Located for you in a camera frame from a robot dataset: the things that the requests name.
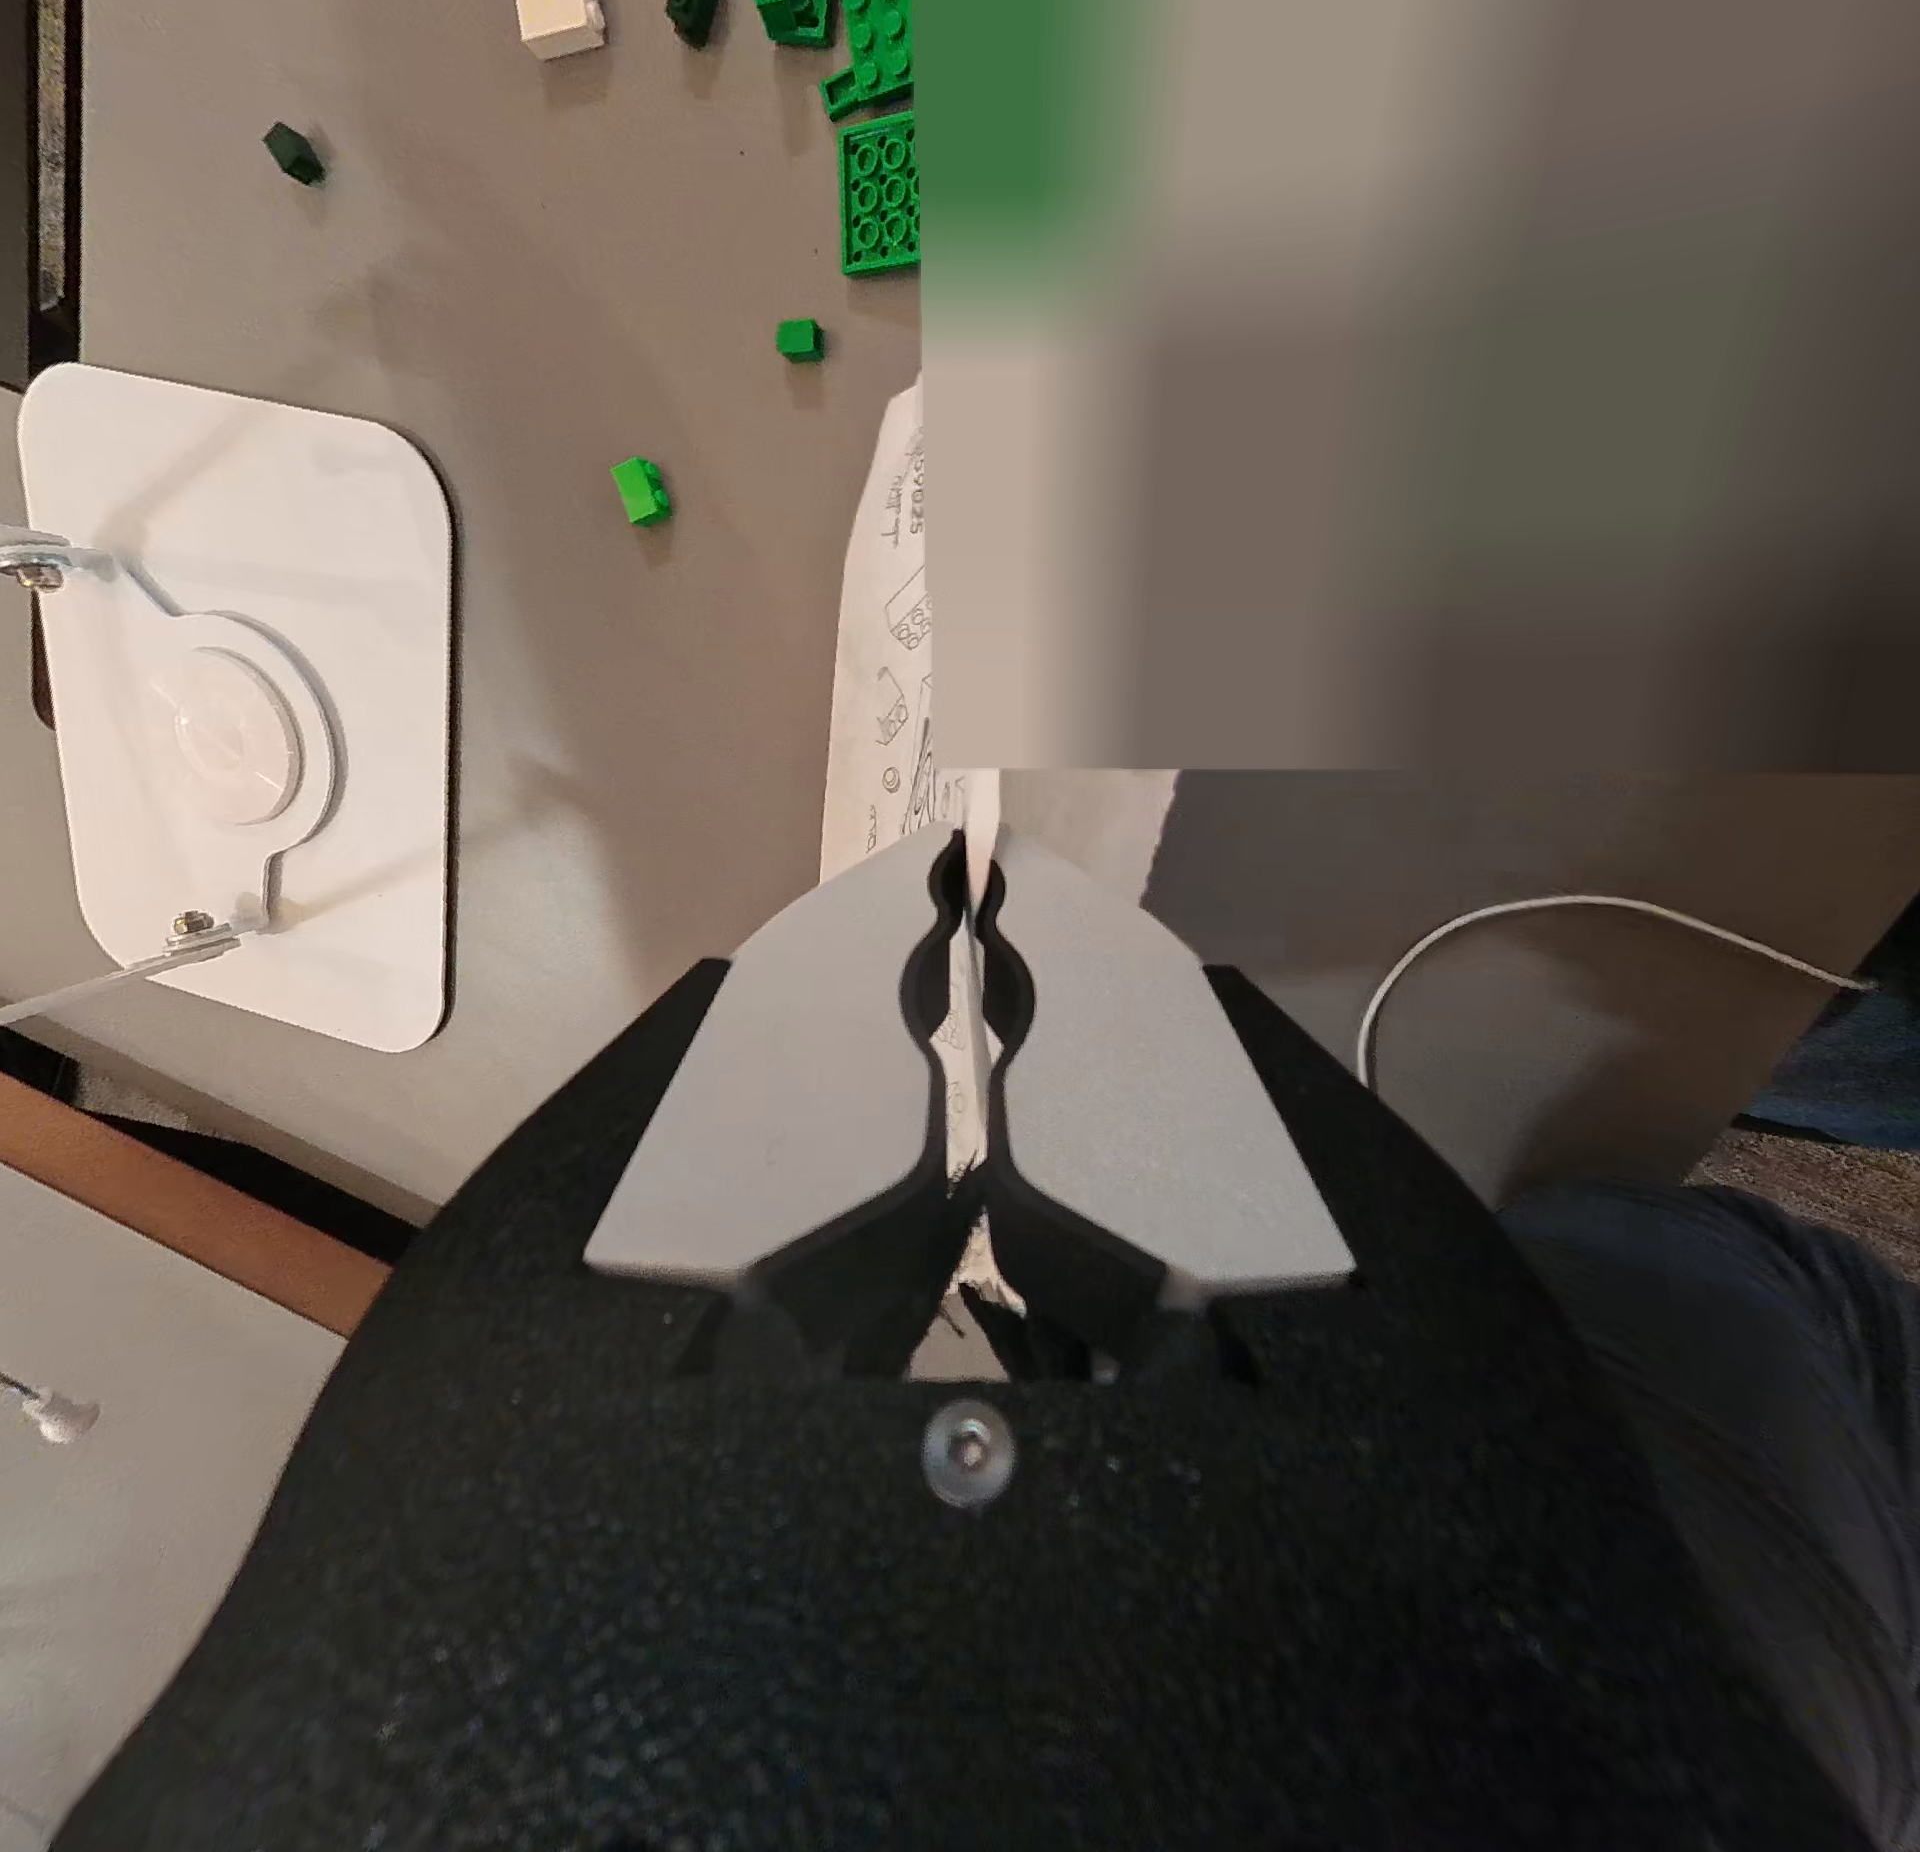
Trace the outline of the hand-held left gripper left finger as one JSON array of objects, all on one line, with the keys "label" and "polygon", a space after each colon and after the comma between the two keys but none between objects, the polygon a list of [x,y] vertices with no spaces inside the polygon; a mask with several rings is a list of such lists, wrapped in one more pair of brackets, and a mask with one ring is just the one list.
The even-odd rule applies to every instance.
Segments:
[{"label": "hand-held left gripper left finger", "polygon": [[731,956],[598,1218],[598,1275],[780,1313],[803,1359],[899,1379],[974,1211],[948,1187],[948,948],[965,845],[922,829]]}]

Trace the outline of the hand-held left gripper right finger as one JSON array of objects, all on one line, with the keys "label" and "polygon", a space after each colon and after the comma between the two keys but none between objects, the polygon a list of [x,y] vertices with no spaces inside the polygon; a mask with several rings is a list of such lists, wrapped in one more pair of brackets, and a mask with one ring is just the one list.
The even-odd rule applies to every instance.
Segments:
[{"label": "hand-held left gripper right finger", "polygon": [[982,1194],[1027,1315],[1131,1366],[1164,1320],[1350,1285],[1355,1258],[1200,958],[1032,838],[977,910]]}]

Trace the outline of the white printed paper bag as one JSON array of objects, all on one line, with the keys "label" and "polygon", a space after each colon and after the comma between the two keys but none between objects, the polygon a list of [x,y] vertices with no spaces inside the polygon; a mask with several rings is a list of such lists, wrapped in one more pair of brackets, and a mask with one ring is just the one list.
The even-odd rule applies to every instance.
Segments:
[{"label": "white printed paper bag", "polygon": [[1142,909],[1179,774],[1173,769],[950,769],[933,719],[926,574],[923,382],[888,400],[857,498],[838,601],[819,879],[899,841],[969,823],[983,787],[997,838],[1032,838],[1127,909]]}]

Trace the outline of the grey desk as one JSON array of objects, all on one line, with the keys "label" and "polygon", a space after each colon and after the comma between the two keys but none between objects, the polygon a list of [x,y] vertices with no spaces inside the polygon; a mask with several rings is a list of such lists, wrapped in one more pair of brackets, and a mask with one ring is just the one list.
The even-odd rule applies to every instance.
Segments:
[{"label": "grey desk", "polygon": [[[81,0],[80,356],[401,429],[457,528],[452,998],[380,1052],[154,986],[22,1033],[413,1223],[684,968],[818,877],[838,587],[917,282],[840,271],[818,80],[722,0]],[[326,184],[269,159],[276,120]],[[818,365],[775,328],[813,319]],[[624,519],[612,465],[673,517]],[[1149,909],[1331,1050],[1414,937],[1641,896],[1849,973],[1915,890],[1915,780],[1187,774]],[[1471,928],[1384,1090],[1486,1190],[1689,1168],[1815,988],[1607,910]]]}]

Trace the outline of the white desk with wooden edge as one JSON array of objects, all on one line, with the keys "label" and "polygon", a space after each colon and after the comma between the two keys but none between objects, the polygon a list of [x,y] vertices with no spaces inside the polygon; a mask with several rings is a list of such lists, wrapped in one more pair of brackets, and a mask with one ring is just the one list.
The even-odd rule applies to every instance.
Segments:
[{"label": "white desk with wooden edge", "polygon": [[77,1787],[202,1640],[389,1266],[3,1081],[5,1783]]}]

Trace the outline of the white metal stand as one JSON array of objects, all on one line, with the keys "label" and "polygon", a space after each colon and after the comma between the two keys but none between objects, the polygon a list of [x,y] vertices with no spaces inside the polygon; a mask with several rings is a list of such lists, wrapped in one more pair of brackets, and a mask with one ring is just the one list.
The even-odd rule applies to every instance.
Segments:
[{"label": "white metal stand", "polygon": [[386,424],[65,363],[25,388],[62,836],[121,978],[403,1055],[448,1011],[454,525]]}]

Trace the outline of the person's torso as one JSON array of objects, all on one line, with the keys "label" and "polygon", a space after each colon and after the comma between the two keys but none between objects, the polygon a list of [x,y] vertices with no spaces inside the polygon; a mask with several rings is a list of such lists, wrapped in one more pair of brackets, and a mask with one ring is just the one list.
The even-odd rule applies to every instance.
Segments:
[{"label": "person's torso", "polygon": [[1746,1661],[1870,1841],[1915,1849],[1915,1289],[1723,1187],[1552,1187],[1499,1220]]}]

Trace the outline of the green rectangular plate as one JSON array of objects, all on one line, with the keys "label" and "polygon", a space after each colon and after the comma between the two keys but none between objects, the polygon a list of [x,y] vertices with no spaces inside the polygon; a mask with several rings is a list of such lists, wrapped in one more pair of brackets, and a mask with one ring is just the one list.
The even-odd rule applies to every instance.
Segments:
[{"label": "green rectangular plate", "polygon": [[843,126],[835,137],[840,271],[867,278],[922,259],[922,207],[912,109]]}]

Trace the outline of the green studded plate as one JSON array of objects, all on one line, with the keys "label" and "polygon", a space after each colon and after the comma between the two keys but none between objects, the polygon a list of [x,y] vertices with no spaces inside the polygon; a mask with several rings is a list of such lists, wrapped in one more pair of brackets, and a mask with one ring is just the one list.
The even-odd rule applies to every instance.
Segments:
[{"label": "green studded plate", "polygon": [[848,64],[819,83],[827,120],[907,101],[914,92],[912,0],[838,0],[838,8]]}]

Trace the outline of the black tablet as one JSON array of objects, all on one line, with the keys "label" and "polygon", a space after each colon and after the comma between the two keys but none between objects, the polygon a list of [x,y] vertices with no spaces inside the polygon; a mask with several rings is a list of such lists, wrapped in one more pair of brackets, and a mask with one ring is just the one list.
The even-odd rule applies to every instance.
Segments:
[{"label": "black tablet", "polygon": [[83,0],[1,0],[1,384],[80,356]]}]

